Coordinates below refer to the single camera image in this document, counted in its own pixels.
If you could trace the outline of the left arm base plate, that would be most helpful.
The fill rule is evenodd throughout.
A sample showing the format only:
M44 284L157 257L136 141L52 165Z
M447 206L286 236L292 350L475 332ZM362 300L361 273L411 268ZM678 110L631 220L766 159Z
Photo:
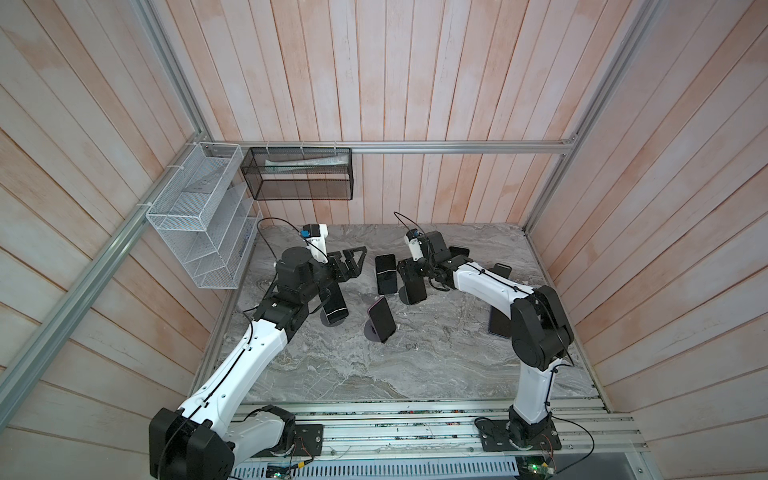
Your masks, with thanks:
M287 444L278 444L271 449L264 449L254 458L288 458L291 455L317 457L323 447L324 426L319 423L300 423L289 434Z

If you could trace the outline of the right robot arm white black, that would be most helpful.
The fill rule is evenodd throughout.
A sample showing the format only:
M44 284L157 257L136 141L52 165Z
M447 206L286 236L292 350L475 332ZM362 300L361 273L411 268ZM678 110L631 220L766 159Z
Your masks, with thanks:
M519 450L553 429L549 410L557 369L565 365L573 330L557 292L515 283L465 255L454 255L438 231L410 229L404 236L411 257L398 265L405 282L429 279L484 301L501 312L520 366L517 393L509 409L509 442Z

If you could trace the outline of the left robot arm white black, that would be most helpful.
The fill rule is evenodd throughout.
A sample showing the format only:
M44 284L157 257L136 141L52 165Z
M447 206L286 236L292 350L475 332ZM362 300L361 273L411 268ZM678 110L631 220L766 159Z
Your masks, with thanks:
M255 454L290 455L295 417L267 405L237 420L235 414L270 362L310 314L310 302L332 295L360 276L367 254L360 246L314 257L306 247L285 250L254 318L233 351L177 409L162 408L149 424L149 470L155 479L227 479Z

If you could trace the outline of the teal-edged phone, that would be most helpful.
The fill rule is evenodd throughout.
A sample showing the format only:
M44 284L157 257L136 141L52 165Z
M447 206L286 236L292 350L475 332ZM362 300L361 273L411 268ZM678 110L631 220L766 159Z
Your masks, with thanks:
M427 298L425 283L421 284L420 282L418 282L418 283L405 284L403 282L403 287L407 289L412 305L420 303Z

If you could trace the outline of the blue-edged phone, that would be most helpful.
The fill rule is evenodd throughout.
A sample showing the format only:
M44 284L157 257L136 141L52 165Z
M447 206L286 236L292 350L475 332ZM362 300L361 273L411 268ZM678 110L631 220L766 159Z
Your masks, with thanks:
M509 317L496 308L491 308L488 332L492 335L509 339L512 334L511 322Z

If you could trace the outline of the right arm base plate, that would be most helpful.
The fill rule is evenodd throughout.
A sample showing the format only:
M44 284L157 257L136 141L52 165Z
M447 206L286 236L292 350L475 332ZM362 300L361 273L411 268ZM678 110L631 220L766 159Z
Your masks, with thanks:
M562 449L559 433L551 417L528 425L520 420L474 420L484 452L558 451Z

